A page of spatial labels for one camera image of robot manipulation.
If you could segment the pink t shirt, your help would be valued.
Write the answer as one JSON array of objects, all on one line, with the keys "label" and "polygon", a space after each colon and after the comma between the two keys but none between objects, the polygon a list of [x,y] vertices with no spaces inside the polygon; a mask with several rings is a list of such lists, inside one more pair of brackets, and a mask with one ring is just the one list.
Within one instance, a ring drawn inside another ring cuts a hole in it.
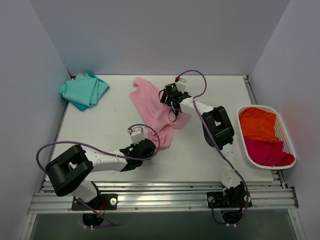
[{"label": "pink t shirt", "polygon": [[171,146],[174,130],[182,129],[191,119],[191,115],[180,113],[178,116],[172,109],[162,104],[159,100],[160,89],[144,78],[137,77],[133,81],[135,91],[130,93],[130,98],[137,109],[144,124],[150,126],[147,138],[160,145],[161,150]]}]

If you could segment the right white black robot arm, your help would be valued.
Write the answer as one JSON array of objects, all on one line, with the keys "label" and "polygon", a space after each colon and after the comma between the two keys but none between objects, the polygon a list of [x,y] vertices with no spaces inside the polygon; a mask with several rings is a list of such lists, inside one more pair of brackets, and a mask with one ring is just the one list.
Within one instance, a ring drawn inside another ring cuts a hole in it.
[{"label": "right white black robot arm", "polygon": [[185,88],[182,83],[168,84],[160,90],[159,100],[169,106],[176,117],[184,113],[199,118],[205,141],[209,146],[216,148],[222,157],[219,161],[221,183],[228,189],[222,193],[222,200],[225,205],[232,207],[240,201],[239,192],[233,188],[242,182],[234,157],[235,130],[223,106],[212,107],[198,102],[185,91]]}]

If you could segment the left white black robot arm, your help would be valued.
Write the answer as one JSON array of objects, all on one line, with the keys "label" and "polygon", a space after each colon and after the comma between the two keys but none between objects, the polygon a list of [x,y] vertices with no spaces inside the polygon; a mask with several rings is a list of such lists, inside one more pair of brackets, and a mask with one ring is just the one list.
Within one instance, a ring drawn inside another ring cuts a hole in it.
[{"label": "left white black robot arm", "polygon": [[156,145],[147,138],[110,155],[86,151],[75,144],[44,169],[58,197],[71,194],[81,199],[88,209],[95,210],[100,206],[102,194],[95,183],[87,181],[86,177],[94,172],[135,170],[145,159],[152,158],[156,149]]}]

